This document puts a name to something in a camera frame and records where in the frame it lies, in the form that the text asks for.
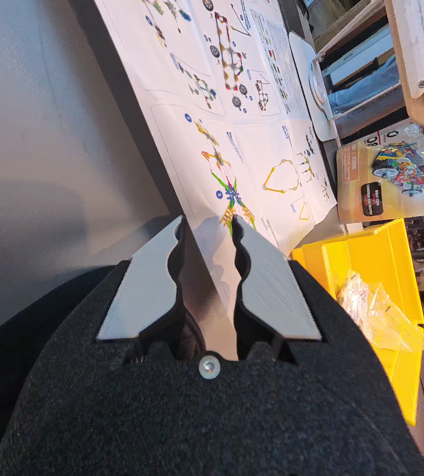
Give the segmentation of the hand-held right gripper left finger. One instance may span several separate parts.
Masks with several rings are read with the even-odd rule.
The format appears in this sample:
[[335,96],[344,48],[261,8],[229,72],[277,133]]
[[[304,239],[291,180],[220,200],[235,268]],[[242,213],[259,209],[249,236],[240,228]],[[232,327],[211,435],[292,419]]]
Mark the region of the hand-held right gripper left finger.
[[146,360],[164,343],[177,360],[205,351],[205,340],[187,310],[179,275],[185,262],[186,218],[179,216],[132,255],[98,331],[97,342],[132,341],[131,360]]

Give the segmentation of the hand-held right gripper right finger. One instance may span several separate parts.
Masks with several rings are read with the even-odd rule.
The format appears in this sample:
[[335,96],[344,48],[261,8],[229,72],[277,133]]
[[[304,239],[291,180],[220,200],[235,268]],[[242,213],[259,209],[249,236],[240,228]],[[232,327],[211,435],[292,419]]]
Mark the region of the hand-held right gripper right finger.
[[241,216],[231,225],[240,276],[233,313],[239,360],[260,342],[275,360],[291,358],[289,341],[322,342],[288,257]]

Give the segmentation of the fold-out instruction booklet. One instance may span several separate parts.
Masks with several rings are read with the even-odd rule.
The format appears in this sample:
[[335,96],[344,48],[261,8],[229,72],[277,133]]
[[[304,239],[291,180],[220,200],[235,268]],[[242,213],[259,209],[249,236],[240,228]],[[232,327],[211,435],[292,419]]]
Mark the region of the fold-out instruction booklet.
[[234,214],[289,255],[336,205],[278,1],[95,1],[228,317]]

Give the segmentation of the clear plastic parts bag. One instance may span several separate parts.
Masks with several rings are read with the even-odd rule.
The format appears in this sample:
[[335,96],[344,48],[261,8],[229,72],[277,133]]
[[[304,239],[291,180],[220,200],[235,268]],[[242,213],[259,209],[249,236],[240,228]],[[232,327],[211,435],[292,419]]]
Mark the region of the clear plastic parts bag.
[[338,303],[366,339],[377,349],[424,351],[424,333],[391,300],[381,283],[368,285],[350,271],[338,294]]

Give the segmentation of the yellow plastic bin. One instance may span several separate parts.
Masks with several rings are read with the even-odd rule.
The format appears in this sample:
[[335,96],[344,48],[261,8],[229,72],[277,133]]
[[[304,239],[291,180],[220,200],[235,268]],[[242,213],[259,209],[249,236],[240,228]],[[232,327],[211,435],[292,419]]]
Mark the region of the yellow plastic bin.
[[[383,285],[391,301],[423,337],[424,316],[405,223],[397,219],[361,232],[304,245],[292,251],[298,261],[337,300],[350,271],[368,285]],[[406,422],[417,422],[422,345],[415,352],[374,350],[387,372]]]

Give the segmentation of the red and tan toy box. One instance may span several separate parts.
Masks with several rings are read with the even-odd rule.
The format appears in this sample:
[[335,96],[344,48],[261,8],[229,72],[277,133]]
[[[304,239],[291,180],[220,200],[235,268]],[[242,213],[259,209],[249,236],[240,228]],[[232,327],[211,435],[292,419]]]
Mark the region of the red and tan toy box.
[[339,148],[338,214],[351,224],[424,216],[424,126],[405,119]]

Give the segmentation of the dark cloth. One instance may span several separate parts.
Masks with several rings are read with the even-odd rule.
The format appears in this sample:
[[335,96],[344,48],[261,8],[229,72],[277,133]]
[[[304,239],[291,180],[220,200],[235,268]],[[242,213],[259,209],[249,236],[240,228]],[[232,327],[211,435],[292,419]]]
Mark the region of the dark cloth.
[[0,441],[38,355],[64,319],[116,266],[89,270],[0,325]]

